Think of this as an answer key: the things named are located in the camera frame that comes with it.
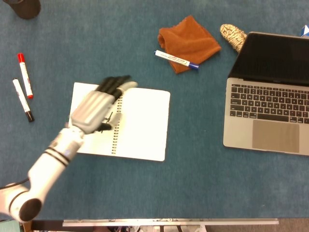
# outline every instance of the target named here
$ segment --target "silver laptop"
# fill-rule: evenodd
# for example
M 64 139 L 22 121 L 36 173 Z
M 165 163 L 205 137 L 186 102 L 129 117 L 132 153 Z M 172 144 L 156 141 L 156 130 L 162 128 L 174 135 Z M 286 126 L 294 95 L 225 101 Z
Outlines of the silver laptop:
M 223 143 L 309 155 L 309 39 L 248 34 L 227 79 Z

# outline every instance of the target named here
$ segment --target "white marker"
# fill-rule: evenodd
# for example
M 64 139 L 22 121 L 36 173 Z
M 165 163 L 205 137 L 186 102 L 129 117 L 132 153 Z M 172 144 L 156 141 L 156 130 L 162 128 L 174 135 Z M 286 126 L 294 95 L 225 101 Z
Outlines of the white marker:
M 154 54 L 158 57 L 161 57 L 161 58 L 164 58 L 164 59 L 168 59 L 170 61 L 173 61 L 175 63 L 178 63 L 178 64 L 182 64 L 184 66 L 187 66 L 191 69 L 198 69 L 198 64 L 195 64 L 195 63 L 191 63 L 185 59 L 181 59 L 181 58 L 178 58 L 178 57 L 175 57 L 175 56 L 172 56 L 170 54 L 167 54 L 165 52 L 161 52 L 159 50 L 156 50 L 154 52 Z
M 31 85 L 30 85 L 30 80 L 29 80 L 29 77 L 28 77 L 28 72 L 27 72 L 27 68 L 26 68 L 26 64 L 25 64 L 24 54 L 18 53 L 17 57 L 18 57 L 18 61 L 19 61 L 20 69 L 21 69 L 21 74 L 22 74 L 23 79 L 24 79 L 24 84 L 25 84 L 27 96 L 28 96 L 28 98 L 32 99 L 33 93 L 32 93 L 32 90 L 31 90 Z
M 19 84 L 19 81 L 18 81 L 16 78 L 13 80 L 13 84 L 14 84 L 15 89 L 16 89 L 16 92 L 17 92 L 17 94 L 18 94 L 18 96 L 19 96 L 20 102 L 21 102 L 21 104 L 22 104 L 22 106 L 23 106 L 23 108 L 24 108 L 24 111 L 25 111 L 25 113 L 26 113 L 26 116 L 27 116 L 27 118 L 28 118 L 28 121 L 29 121 L 29 122 L 33 122 L 33 121 L 34 121 L 34 117 L 32 116 L 32 113 L 31 113 L 31 111 L 30 111 L 30 108 L 29 108 L 29 106 L 28 106 L 28 103 L 27 103 L 27 101 L 26 101 L 26 98 L 25 98 L 25 96 L 24 96 L 24 92 L 23 92 L 23 90 L 21 89 L 21 86 L 20 86 L 20 84 Z

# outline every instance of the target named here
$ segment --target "white robotic arm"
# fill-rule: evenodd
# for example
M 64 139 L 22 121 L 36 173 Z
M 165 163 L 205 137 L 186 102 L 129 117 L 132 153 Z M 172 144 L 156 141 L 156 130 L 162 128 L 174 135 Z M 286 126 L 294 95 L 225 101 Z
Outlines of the white robotic arm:
M 126 82 L 130 76 L 109 77 L 91 91 L 73 112 L 72 126 L 63 128 L 28 172 L 30 189 L 22 183 L 0 188 L 0 213 L 20 222 L 33 220 L 40 212 L 45 197 L 83 144 L 85 134 L 98 128 L 110 130 L 102 124 L 114 102 L 136 82 Z

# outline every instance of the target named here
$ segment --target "orange cloth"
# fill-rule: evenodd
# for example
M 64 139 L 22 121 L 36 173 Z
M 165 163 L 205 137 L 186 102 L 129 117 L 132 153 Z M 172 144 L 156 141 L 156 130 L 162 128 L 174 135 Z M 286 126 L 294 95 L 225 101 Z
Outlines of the orange cloth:
M 173 56 L 200 64 L 221 50 L 213 36 L 190 15 L 178 25 L 161 28 L 158 40 L 165 52 Z M 175 62 L 169 62 L 176 73 L 189 70 Z

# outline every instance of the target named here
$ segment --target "blue table surface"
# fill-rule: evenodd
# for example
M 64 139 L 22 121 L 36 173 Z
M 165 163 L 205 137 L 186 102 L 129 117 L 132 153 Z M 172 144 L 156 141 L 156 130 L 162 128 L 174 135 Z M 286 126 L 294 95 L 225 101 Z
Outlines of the blue table surface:
M 140 87 L 169 91 L 171 100 L 164 162 L 79 154 L 38 219 L 309 217 L 308 157 L 223 146 L 226 78 L 237 53 L 219 31 L 229 23 L 299 35 L 309 1 L 41 2 L 32 20 L 0 2 L 0 186 L 24 179 L 64 127 L 74 82 L 130 74 Z M 159 29 L 188 15 L 222 50 L 198 72 L 176 75 L 153 51 Z M 19 52 L 34 92 L 33 123 L 12 84 L 22 84 Z

